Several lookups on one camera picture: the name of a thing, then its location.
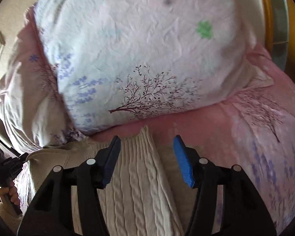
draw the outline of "pillow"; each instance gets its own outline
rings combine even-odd
[[[83,138],[71,126],[56,79],[37,41],[31,7],[14,44],[7,73],[0,80],[0,119],[13,147],[21,152]]]
[[[271,84],[246,60],[256,40],[234,0],[39,0],[35,20],[87,134]]]

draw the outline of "brown tree print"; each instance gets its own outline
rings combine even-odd
[[[282,124],[284,116],[280,111],[283,108],[271,99],[267,88],[241,91],[238,97],[240,105],[244,108],[242,114],[249,116],[253,125],[269,128],[280,142],[275,131],[275,124]]]
[[[177,81],[177,76],[172,76],[170,71],[152,75],[149,65],[136,66],[127,79],[116,79],[124,100],[119,107],[109,112],[130,112],[137,119],[143,119],[163,113],[190,110],[194,102],[201,99],[198,94],[200,81],[190,78]]]

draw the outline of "finger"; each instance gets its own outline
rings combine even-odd
[[[21,201],[20,199],[17,199],[15,202],[14,202],[15,205],[19,206],[21,204]]]
[[[18,200],[18,193],[15,193],[12,197],[11,197],[11,202],[15,202]]]
[[[13,186],[12,188],[10,188],[9,194],[12,196],[13,194],[17,192],[18,192],[18,189],[15,186]]]
[[[8,193],[9,193],[9,188],[8,187],[0,188],[0,195],[1,196],[6,195]]]

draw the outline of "pink bed sheet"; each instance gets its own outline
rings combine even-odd
[[[138,134],[148,125],[158,150],[172,146],[179,134],[216,165],[241,165],[279,234],[295,216],[295,85],[261,45],[248,58],[274,79],[274,85],[247,88],[219,104],[116,126],[92,137],[109,141],[113,135]]]

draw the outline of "silver screw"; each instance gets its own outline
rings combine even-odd
[[[59,172],[59,171],[61,171],[62,170],[62,167],[61,166],[55,166],[54,168],[53,168],[53,171],[54,172]]]
[[[241,169],[242,169],[242,167],[239,166],[239,165],[234,165],[234,167],[233,167],[233,170],[235,170],[235,171],[237,171],[237,172],[240,172]]]
[[[205,158],[201,158],[201,159],[199,160],[199,162],[200,162],[201,164],[208,164],[208,160],[205,159]]]
[[[93,165],[95,164],[96,160],[95,159],[88,159],[87,160],[87,165]]]

